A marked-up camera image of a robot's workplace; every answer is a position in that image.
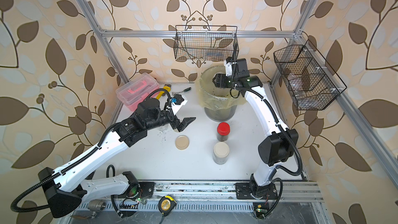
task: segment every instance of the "red lid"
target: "red lid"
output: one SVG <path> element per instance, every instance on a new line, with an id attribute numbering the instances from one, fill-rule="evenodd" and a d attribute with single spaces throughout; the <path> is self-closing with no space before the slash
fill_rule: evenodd
<path id="1" fill-rule="evenodd" d="M 221 122 L 217 127 L 217 132 L 222 136 L 228 135 L 230 132 L 229 124 L 226 122 Z"/>

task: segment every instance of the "pink plastic box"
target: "pink plastic box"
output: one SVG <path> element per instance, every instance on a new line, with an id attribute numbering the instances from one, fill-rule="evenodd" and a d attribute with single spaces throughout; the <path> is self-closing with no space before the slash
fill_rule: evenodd
<path id="1" fill-rule="evenodd" d="M 152 91 L 159 88 L 159 83 L 149 74 L 143 73 L 132 81 L 116 89 L 117 98 L 132 112 L 137 109 Z"/>

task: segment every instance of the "wallpaper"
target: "wallpaper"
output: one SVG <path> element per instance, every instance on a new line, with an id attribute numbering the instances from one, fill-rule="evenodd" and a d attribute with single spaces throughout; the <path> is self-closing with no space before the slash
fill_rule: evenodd
<path id="1" fill-rule="evenodd" d="M 304 31 L 395 156 L 397 2 L 319 0 Z M 395 223 L 398 191 L 338 103 L 324 111 L 297 111 L 285 84 L 276 88 L 288 125 L 299 133 L 309 178 L 318 182 L 335 223 Z"/>
<path id="2" fill-rule="evenodd" d="M 304 36 L 398 156 L 398 0 L 319 0 Z"/>
<path id="3" fill-rule="evenodd" d="M 2 223 L 48 224 L 49 209 L 18 214 L 10 204 L 39 182 L 43 168 L 61 166 L 100 139 L 118 82 L 74 0 L 0 0 L 0 11 Z M 21 204 L 47 201 L 38 189 Z"/>
<path id="4" fill-rule="evenodd" d="M 305 0 L 88 0 L 103 29 L 167 30 L 169 25 L 233 25 L 293 30 Z"/>
<path id="5" fill-rule="evenodd" d="M 174 39 L 148 38 L 113 38 L 111 45 L 117 52 L 119 61 L 125 69 L 128 78 L 148 73 L 158 82 L 193 82 L 207 68 L 222 65 L 203 59 L 190 59 L 185 56 L 174 58 Z M 238 58 L 246 59 L 252 75 L 257 75 L 261 81 L 271 80 L 276 70 L 272 53 L 286 46 L 283 38 L 238 38 Z M 114 76 L 114 68 L 107 70 Z"/>

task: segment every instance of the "trash bin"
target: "trash bin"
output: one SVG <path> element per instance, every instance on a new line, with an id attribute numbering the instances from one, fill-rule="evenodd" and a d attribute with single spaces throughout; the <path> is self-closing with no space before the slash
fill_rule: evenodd
<path id="1" fill-rule="evenodd" d="M 212 80 L 217 73 L 225 73 L 225 67 L 214 66 L 205 70 L 196 80 L 196 91 L 198 102 L 201 107 L 204 107 L 207 117 L 214 121 L 224 122 L 234 116 L 236 107 L 244 104 L 245 99 L 231 97 L 229 88 L 215 87 Z"/>

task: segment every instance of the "wire basket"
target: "wire basket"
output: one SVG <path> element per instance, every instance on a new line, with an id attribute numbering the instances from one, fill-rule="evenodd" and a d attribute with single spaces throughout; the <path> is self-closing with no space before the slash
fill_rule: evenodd
<path id="1" fill-rule="evenodd" d="M 238 57 L 239 47 L 236 26 L 176 25 L 174 56 L 176 60 L 224 61 L 234 54 Z"/>
<path id="2" fill-rule="evenodd" d="M 324 110 L 346 88 L 346 84 L 327 62 L 320 65 L 311 51 L 313 45 L 290 45 L 274 52 L 276 67 L 297 110 Z M 336 75 L 344 86 L 335 85 L 327 75 Z"/>

